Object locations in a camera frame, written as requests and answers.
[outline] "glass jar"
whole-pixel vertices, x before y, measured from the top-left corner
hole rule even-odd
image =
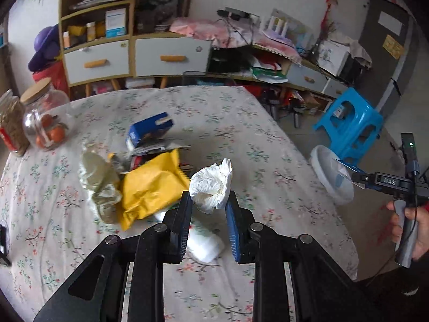
[[[24,155],[29,146],[22,128],[24,108],[19,98],[8,90],[0,98],[0,136],[7,148],[15,155]]]
[[[25,105],[24,132],[32,146],[52,150],[70,136],[74,117],[70,100],[50,78],[41,79],[21,96]]]

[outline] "yellow wrapper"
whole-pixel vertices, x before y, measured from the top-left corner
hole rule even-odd
[[[117,217],[123,230],[177,201],[189,190],[189,178],[179,169],[179,150],[165,152],[125,175]]]

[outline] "purple hat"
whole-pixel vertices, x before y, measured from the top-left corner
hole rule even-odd
[[[28,63],[28,69],[31,72],[42,70],[48,62],[59,56],[60,36],[58,32],[57,24],[53,27],[46,27],[37,34],[34,39],[36,53]]]

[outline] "floral tablecloth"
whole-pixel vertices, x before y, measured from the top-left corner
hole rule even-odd
[[[55,290],[107,235],[140,234],[154,219],[126,232],[105,225],[86,205],[77,171],[84,142],[103,157],[125,151],[130,124],[167,111],[168,137],[191,145],[181,156],[196,170],[224,157],[234,169],[232,190],[241,207],[279,234],[312,235],[354,277],[357,252],[332,200],[312,168],[257,100],[241,87],[121,90],[72,103],[76,134],[52,152],[30,148],[9,156],[0,180],[0,219],[10,230],[11,268],[0,267],[0,288],[25,321],[32,321]],[[194,214],[226,249],[210,265],[186,255],[164,265],[167,321],[251,321],[254,265],[237,265],[224,212]]]

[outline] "white drawer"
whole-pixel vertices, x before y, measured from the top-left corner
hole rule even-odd
[[[186,71],[206,72],[212,42],[182,38],[136,40],[136,76],[182,75]],[[162,61],[161,56],[182,56]]]
[[[292,64],[290,66],[286,77],[289,83],[308,88],[315,92],[322,92],[327,82],[325,75],[307,68],[306,66],[299,66],[297,64]]]
[[[106,61],[100,66],[85,68],[85,64],[98,60]],[[66,53],[64,61],[71,85],[109,76],[128,75],[128,40],[81,48]]]
[[[338,98],[342,95],[348,87],[343,83],[334,80],[333,78],[328,79],[325,88],[322,91],[322,94],[330,96],[332,98]]]

